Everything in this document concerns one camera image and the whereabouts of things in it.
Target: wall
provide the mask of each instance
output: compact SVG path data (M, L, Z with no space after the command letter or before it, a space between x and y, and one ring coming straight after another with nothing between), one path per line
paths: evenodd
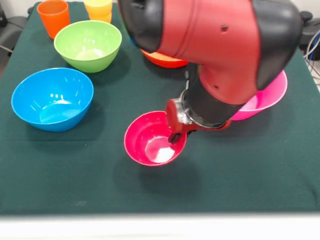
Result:
M28 8L32 7L36 2L40 2L40 0L0 0L7 17L26 16ZM301 11L311 11L315 17L320 18L320 0L292 0L292 2L294 2Z

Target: orange bowl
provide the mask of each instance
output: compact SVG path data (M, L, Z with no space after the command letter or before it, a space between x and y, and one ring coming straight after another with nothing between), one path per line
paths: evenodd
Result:
M167 69L176 69L184 67L188 64L186 60L173 58L170 56L163 55L159 52L148 53L140 49L143 55L152 63Z

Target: dark green tablecloth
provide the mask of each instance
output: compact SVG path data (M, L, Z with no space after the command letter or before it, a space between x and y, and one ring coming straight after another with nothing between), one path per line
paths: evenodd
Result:
M88 19L69 4L71 21ZM116 5L112 23L124 28ZM11 96L34 72L70 67L33 11L0 80L0 213L214 213L320 210L320 95L297 51L275 107L221 132L196 132L181 156L149 168L126 154L139 115L163 110L184 89L184 69L161 69L123 34L106 70L89 74L92 106L74 129L50 133L21 121Z

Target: orange cup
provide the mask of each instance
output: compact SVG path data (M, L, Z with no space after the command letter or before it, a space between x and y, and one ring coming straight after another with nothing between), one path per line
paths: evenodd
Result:
M50 36L54 39L57 33L70 24L69 6L63 0L46 0L36 8L43 25Z
M113 0L84 0L83 3L90 20L111 22Z

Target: green bowl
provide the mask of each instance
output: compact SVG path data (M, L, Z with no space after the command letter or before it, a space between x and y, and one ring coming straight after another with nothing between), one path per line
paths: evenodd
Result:
M85 20L63 28L54 38L54 48L74 68L97 73L112 63L121 42L121 32L114 25Z

